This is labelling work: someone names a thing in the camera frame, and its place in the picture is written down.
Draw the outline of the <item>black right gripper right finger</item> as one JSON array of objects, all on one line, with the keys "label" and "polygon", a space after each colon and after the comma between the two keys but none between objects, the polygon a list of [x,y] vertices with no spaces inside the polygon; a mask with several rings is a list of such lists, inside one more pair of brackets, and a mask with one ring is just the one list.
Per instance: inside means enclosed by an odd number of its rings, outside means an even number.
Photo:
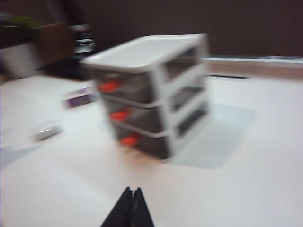
[{"label": "black right gripper right finger", "polygon": [[133,196],[133,227],[154,227],[152,217],[141,188]]}]

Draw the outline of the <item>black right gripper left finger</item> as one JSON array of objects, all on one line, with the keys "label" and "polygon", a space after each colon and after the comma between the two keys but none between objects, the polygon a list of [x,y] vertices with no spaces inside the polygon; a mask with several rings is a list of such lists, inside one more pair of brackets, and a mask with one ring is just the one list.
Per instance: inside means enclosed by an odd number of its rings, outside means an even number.
[{"label": "black right gripper left finger", "polygon": [[126,227],[133,191],[126,187],[101,227]]}]

